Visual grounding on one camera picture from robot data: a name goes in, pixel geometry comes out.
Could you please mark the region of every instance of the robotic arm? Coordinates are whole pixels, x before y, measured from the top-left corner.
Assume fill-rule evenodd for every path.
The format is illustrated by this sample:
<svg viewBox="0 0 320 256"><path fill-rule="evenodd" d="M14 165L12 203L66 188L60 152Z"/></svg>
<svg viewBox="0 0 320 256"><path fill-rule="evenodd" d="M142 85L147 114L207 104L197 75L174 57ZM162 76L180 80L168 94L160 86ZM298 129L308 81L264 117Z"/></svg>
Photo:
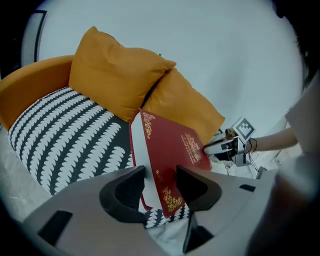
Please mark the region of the robotic arm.
<svg viewBox="0 0 320 256"><path fill-rule="evenodd" d="M207 155L228 154L239 167L250 165L246 156L246 146L255 131L254 126L246 118L241 117L230 129L226 129L225 133L215 135L204 146L203 151Z"/></svg>

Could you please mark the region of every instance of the white sleeve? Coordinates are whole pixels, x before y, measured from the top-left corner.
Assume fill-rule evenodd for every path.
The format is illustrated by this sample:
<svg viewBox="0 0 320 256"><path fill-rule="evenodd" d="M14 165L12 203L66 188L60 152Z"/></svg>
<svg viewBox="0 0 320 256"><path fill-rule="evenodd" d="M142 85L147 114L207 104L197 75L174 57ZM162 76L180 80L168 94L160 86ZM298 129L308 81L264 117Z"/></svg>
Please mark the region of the white sleeve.
<svg viewBox="0 0 320 256"><path fill-rule="evenodd" d="M307 88L285 117L302 150L320 153L320 85Z"/></svg>

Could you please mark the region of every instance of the gold lettering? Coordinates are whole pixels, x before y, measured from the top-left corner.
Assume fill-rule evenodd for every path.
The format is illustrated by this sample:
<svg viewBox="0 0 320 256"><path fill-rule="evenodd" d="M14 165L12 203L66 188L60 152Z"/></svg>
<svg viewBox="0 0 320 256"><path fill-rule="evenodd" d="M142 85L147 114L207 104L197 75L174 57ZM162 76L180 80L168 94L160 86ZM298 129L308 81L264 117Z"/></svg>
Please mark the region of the gold lettering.
<svg viewBox="0 0 320 256"><path fill-rule="evenodd" d="M144 121L144 126L145 126L146 137L148 139L150 139L150 135L151 135L151 132L152 132L150 120L151 119L156 119L156 118L152 114L147 114L145 112L142 112L142 114L143 114L143 121Z"/></svg>
<svg viewBox="0 0 320 256"><path fill-rule="evenodd" d="M195 139L187 133L185 133L185 136L181 135L181 139L192 165L195 165L201 160L200 147L195 142Z"/></svg>

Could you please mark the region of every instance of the white wall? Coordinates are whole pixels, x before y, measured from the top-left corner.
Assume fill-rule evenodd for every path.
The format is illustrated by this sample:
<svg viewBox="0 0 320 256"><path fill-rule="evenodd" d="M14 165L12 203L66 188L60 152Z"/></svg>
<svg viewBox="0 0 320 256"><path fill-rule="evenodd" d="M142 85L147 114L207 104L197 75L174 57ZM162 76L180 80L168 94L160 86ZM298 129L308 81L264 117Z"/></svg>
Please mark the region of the white wall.
<svg viewBox="0 0 320 256"><path fill-rule="evenodd" d="M162 53L226 117L266 134L296 102L296 37L269 0L49 0L39 59L74 54L87 29Z"/></svg>

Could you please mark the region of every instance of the orange sofa armrest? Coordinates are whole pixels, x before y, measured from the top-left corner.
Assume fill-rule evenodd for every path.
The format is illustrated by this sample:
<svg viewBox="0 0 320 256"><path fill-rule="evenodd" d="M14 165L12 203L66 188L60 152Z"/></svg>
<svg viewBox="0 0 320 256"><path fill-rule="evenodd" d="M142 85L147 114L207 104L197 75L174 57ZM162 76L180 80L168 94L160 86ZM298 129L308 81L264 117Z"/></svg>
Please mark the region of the orange sofa armrest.
<svg viewBox="0 0 320 256"><path fill-rule="evenodd" d="M73 55L41 60L0 81L0 122L8 131L31 104L68 86Z"/></svg>

